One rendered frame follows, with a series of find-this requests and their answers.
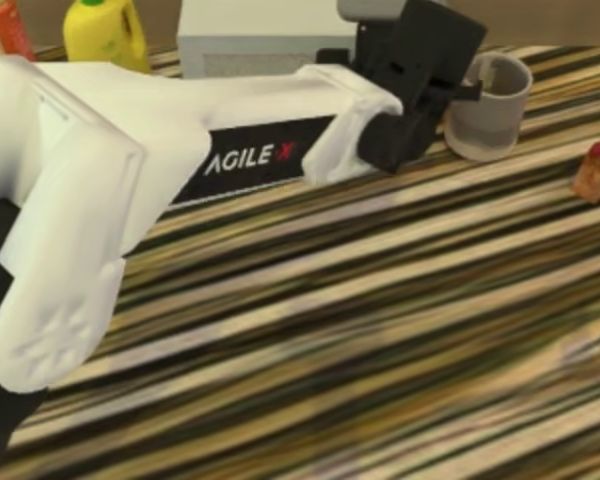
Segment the yellow bottle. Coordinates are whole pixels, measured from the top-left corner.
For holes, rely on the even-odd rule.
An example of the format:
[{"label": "yellow bottle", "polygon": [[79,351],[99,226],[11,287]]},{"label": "yellow bottle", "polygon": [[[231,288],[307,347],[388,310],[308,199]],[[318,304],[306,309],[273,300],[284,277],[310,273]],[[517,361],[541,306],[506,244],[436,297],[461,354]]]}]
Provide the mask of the yellow bottle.
[{"label": "yellow bottle", "polygon": [[111,62],[151,72],[147,42],[133,0],[76,0],[64,20],[70,62]]}]

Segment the white box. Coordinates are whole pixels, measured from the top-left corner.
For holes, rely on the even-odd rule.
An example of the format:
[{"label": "white box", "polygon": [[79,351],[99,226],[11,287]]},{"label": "white box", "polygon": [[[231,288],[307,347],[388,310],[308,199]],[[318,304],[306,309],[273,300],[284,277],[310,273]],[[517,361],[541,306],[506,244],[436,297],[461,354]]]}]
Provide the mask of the white box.
[{"label": "white box", "polygon": [[293,73],[322,48],[353,54],[356,29],[340,18],[336,0],[183,0],[183,76]]}]

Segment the black label panel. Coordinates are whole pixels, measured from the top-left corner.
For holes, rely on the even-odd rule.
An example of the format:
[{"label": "black label panel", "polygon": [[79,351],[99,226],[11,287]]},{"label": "black label panel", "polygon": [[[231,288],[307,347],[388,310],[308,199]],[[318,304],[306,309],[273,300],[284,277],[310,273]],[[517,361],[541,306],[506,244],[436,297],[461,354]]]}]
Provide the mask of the black label panel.
[{"label": "black label panel", "polygon": [[174,204],[302,178],[303,158],[334,118],[310,118],[211,132],[211,153]]}]

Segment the striped tablecloth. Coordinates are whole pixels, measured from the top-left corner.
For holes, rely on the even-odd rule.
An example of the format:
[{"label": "striped tablecloth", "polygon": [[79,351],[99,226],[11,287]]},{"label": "striped tablecloth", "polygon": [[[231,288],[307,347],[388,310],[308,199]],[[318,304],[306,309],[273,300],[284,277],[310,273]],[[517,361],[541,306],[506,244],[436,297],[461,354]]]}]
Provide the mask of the striped tablecloth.
[{"label": "striped tablecloth", "polygon": [[0,479],[600,479],[600,48],[508,50],[510,159],[168,212]]}]

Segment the wall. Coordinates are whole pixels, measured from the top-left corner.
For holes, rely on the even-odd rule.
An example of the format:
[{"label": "wall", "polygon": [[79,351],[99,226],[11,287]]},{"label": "wall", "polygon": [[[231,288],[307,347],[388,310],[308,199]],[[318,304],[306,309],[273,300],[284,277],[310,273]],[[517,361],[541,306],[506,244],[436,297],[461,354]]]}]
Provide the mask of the wall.
[{"label": "wall", "polygon": [[[36,45],[61,44],[62,18],[71,1],[18,0],[29,36]],[[174,44],[181,1],[135,0],[152,45]],[[333,2],[335,8],[336,0],[324,1]],[[454,8],[491,29],[488,39],[491,44],[600,45],[600,0],[449,1]]]}]

